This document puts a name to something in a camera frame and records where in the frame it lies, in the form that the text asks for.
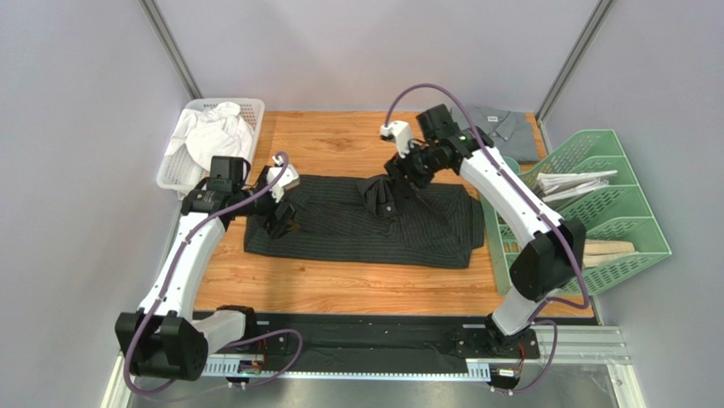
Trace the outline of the left corner aluminium post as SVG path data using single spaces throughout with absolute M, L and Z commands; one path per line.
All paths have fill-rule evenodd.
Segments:
M 183 56 L 183 53 L 176 42 L 171 28 L 166 22 L 157 1 L 139 0 L 139 5 L 150 22 L 151 28 L 160 40 L 161 45 L 166 52 L 173 69 L 177 73 L 184 90 L 192 99 L 200 99 L 202 97 L 201 89 L 197 84 L 185 57 Z

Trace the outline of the dark pinstriped long sleeve shirt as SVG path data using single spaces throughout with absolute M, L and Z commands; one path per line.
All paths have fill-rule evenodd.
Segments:
M 460 184 L 431 184 L 406 196 L 387 175 L 303 175 L 285 197 L 295 210 L 293 230 L 271 238 L 250 218 L 245 252 L 465 269 L 484 245 L 484 210 Z

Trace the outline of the brown book in rack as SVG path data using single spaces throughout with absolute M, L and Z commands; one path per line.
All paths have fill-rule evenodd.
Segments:
M 586 240 L 582 265 L 594 268 L 634 253 L 637 250 L 629 241 Z

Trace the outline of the white plastic laundry basket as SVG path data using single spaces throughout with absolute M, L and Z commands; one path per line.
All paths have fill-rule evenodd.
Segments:
M 250 98 L 206 98 L 190 101 L 184 109 L 203 111 L 215 107 L 221 102 L 231 101 L 241 106 L 242 117 L 253 128 L 253 142 L 250 151 L 250 164 L 254 163 L 257 146 L 260 139 L 265 104 L 260 99 Z M 178 199 L 183 199 L 194 187 L 206 177 L 209 170 L 193 162 L 185 147 L 182 147 L 172 156 L 163 156 L 161 167 L 156 175 L 157 185 L 164 190 L 174 191 Z

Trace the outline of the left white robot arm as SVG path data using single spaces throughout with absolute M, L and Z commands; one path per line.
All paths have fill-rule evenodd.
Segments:
M 194 304 L 231 221 L 257 217 L 273 237 L 285 233 L 293 211 L 282 200 L 300 178 L 285 152 L 273 161 L 247 185 L 251 165 L 246 159 L 214 156 L 210 173 L 182 200 L 177 234 L 161 272 L 137 310 L 120 314 L 115 323 L 128 381 L 194 381 L 209 355 L 242 340 L 252 329 L 249 308 L 222 306 L 194 321 Z

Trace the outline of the right corner aluminium post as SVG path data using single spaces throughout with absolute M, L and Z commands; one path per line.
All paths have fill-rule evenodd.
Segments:
M 569 50 L 563 65 L 547 91 L 540 108 L 535 112 L 535 118 L 539 125 L 542 125 L 552 113 L 569 80 L 585 57 L 588 48 L 591 46 L 597 33 L 601 30 L 616 3 L 617 1 L 615 0 L 598 0 L 596 2 L 595 7 L 591 11 L 574 45 Z

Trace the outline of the white papers in rack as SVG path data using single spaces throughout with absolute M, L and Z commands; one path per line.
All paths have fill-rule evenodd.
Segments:
M 543 202 L 564 201 L 608 186 L 618 175 L 616 170 L 591 173 L 539 173 L 534 193 Z

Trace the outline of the folded grey shirt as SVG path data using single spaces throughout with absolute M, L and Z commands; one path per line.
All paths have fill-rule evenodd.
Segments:
M 519 163 L 535 163 L 540 159 L 533 127 L 524 112 L 475 105 L 466 105 L 465 111 L 478 127 L 480 136 L 488 137 L 502 156 Z

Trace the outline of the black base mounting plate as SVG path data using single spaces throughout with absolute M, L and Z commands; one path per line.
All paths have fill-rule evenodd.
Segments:
M 273 336 L 211 356 L 205 374 L 269 376 L 290 364 L 289 375 L 470 377 L 479 374 L 469 367 L 475 359 L 543 360 L 551 328 L 528 331 L 503 354 L 485 346 L 480 316 L 259 313 L 254 333 Z

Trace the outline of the corner aluminium post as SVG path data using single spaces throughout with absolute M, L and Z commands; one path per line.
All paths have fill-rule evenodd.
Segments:
M 185 57 L 183 56 L 183 53 L 176 42 L 171 28 L 166 22 L 157 1 L 139 0 L 139 5 L 150 22 L 151 28 L 160 40 L 161 45 L 166 52 L 173 69 L 177 73 L 184 90 L 192 99 L 200 99 L 202 97 L 201 89 L 197 84 Z
M 542 125 L 552 113 L 569 80 L 585 57 L 588 48 L 591 46 L 597 33 L 601 30 L 616 3 L 617 1 L 615 0 L 598 0 L 596 2 L 595 7 L 591 11 L 574 45 L 569 50 L 563 65 L 547 91 L 540 108 L 535 112 L 535 118 L 539 125 Z

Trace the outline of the white shirt in basket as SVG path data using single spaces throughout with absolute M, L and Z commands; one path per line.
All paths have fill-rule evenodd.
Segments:
M 249 160 L 252 142 L 253 128 L 242 117 L 241 106 L 224 101 L 203 111 L 183 109 L 164 156 L 185 147 L 193 162 L 208 171 L 214 156 Z

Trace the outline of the aluminium frame rail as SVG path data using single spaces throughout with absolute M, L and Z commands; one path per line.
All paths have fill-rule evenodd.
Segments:
M 135 397 L 116 371 L 105 407 L 643 407 L 615 326 L 535 326 L 493 354 L 472 317 L 266 314 L 267 339 L 212 355 L 195 382 Z

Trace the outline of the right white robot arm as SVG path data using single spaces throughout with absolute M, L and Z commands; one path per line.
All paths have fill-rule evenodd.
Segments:
M 410 124 L 387 120 L 381 138 L 397 152 L 385 165 L 390 176 L 415 194 L 435 173 L 451 169 L 494 206 L 521 248 L 509 268 L 512 288 L 489 316 L 492 336 L 519 336 L 543 303 L 580 274 L 585 226 L 549 208 L 505 163 L 492 140 L 475 124 L 462 130 L 445 105 L 417 116 L 425 139 L 416 144 Z

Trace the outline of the green plastic file rack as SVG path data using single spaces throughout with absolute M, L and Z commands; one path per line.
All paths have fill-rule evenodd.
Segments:
M 533 188 L 540 173 L 609 170 L 617 174 L 607 186 L 553 205 L 553 209 L 565 218 L 581 221 L 588 238 L 628 241 L 634 246 L 632 254 L 583 268 L 582 275 L 591 295 L 601 294 L 671 255 L 670 246 L 615 131 L 579 131 L 519 176 L 529 188 Z

